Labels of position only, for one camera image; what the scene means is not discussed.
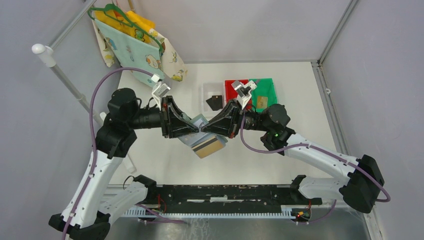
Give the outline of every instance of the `clothes hanger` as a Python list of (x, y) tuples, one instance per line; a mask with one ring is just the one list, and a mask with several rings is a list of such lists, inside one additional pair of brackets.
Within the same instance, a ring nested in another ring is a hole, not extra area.
[[(111, 15), (109, 15), (107, 12), (108, 11), (110, 11), (110, 10), (113, 10), (113, 11), (115, 11), (115, 12), (117, 12), (118, 14), (120, 14), (124, 19), (125, 19), (125, 21), (121, 21), (121, 20), (119, 20), (119, 19), (117, 19), (115, 16), (111, 16)], [(145, 35), (147, 35), (147, 36), (149, 36), (151, 39), (153, 39), (153, 41), (155, 41), (156, 42), (156, 44), (159, 46), (159, 52), (161, 53), (161, 54), (163, 54), (164, 53), (164, 48), (162, 47), (162, 44), (155, 38), (155, 37), (153, 37), (152, 35), (150, 35), (150, 34), (148, 34), (145, 30), (143, 30), (141, 27), (139, 27), (137, 24), (135, 24), (135, 23), (133, 23), (128, 17), (127, 17), (127, 15), (119, 8), (119, 7), (117, 7), (115, 4), (113, 4), (113, 3), (108, 3), (108, 4), (106, 4), (106, 6), (104, 6), (104, 8), (100, 8), (100, 7), (91, 7), (90, 9), (88, 9), (88, 11), (87, 11), (87, 14), (88, 14), (88, 16), (91, 18), (91, 19), (95, 19), (93, 16), (92, 16), (92, 11), (100, 11), (100, 12), (103, 12), (104, 13), (104, 15), (106, 15), (107, 17), (109, 17), (109, 18), (111, 18), (111, 19), (113, 19), (113, 20), (115, 20), (115, 21), (117, 21), (117, 22), (119, 22), (120, 24), (123, 24), (123, 25), (125, 25), (125, 26), (128, 26), (128, 27), (130, 27), (130, 28), (136, 28), (136, 29), (138, 29), (138, 30), (140, 30), (143, 34), (145, 34)]]

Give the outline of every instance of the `white wall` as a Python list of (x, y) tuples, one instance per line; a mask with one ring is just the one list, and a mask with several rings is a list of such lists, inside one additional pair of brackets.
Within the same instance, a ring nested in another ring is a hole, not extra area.
[[(72, 198), (88, 164), (88, 113), (31, 52), (46, 44), (83, 5), (81, 0), (3, 1), (0, 14), (0, 239), (59, 239), (50, 226)], [(110, 69), (91, 20), (84, 18), (54, 54), (88, 99)], [(100, 89), (95, 108), (118, 84)]]
[(133, 2), (185, 62), (198, 63), (317, 60), (349, 0)]
[(360, 1), (324, 62), (351, 153), (378, 161), (392, 196), (377, 204), (388, 240), (423, 238), (423, 9)]

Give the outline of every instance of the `white table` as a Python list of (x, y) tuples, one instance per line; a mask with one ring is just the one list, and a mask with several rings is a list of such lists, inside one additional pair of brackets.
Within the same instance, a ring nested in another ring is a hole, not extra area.
[[(175, 82), (168, 94), (188, 116), (193, 118), (201, 113), (202, 83), (272, 78), (278, 102), (285, 105), (291, 118), (288, 127), (324, 147), (336, 149), (309, 62), (202, 63), (187, 64), (187, 68), (188, 77)], [(138, 82), (129, 71), (122, 73), (118, 88), (133, 89), (143, 100), (143, 106), (151, 97), (151, 88)], [(250, 151), (242, 144), (240, 133), (229, 139), (224, 149), (203, 159), (180, 140), (165, 139), (160, 128), (136, 130), (136, 134), (138, 138), (129, 150), (137, 168), (132, 175), (143, 174), (158, 184), (289, 184), (297, 175), (329, 176), (300, 160)], [(263, 134), (246, 131), (245, 139), (252, 147), (266, 150), (259, 139)], [(110, 184), (122, 184), (128, 175), (121, 165)]]

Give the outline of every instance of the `gray floor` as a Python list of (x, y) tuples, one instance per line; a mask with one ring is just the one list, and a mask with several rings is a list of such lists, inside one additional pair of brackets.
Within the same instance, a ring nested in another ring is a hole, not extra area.
[[(313, 209), (312, 219), (326, 213)], [(322, 222), (299, 225), (287, 219), (186, 219), (189, 224), (144, 225), (118, 219), (107, 240), (370, 240), (362, 214), (336, 209)]]

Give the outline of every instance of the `black square item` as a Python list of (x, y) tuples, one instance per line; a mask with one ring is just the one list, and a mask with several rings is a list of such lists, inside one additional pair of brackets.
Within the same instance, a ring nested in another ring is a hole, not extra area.
[(224, 100), (222, 95), (214, 95), (206, 100), (206, 103), (213, 111), (217, 111), (224, 108)]

